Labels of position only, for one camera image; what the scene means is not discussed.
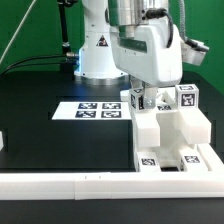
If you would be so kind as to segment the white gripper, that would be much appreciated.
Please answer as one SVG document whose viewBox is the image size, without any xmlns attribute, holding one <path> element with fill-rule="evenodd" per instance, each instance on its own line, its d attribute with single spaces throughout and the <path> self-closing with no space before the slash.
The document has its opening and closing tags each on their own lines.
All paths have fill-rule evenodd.
<svg viewBox="0 0 224 224">
<path fill-rule="evenodd" d="M 173 86 L 182 78 L 182 55 L 179 31 L 173 26 L 173 40 L 167 47 L 169 25 L 166 18 L 151 19 L 148 24 L 134 27 L 133 38 L 123 38 L 117 27 L 110 27 L 110 40 L 116 67 L 131 75 L 133 89 L 142 81 L 151 86 Z M 157 87 L 146 86 L 145 109 L 156 106 Z"/>
</svg>

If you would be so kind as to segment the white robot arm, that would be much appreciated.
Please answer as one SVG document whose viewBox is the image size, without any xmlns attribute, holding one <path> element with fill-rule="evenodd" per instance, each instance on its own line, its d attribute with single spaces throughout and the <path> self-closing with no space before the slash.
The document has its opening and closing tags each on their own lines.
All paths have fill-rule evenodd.
<svg viewBox="0 0 224 224">
<path fill-rule="evenodd" d="M 75 75 L 95 85 L 132 79 L 140 90 L 138 110 L 156 105 L 160 87 L 175 86 L 182 64 L 199 65 L 209 47 L 186 36 L 185 2 L 178 0 L 180 24 L 173 23 L 169 0 L 81 0 L 84 44 Z"/>
</svg>

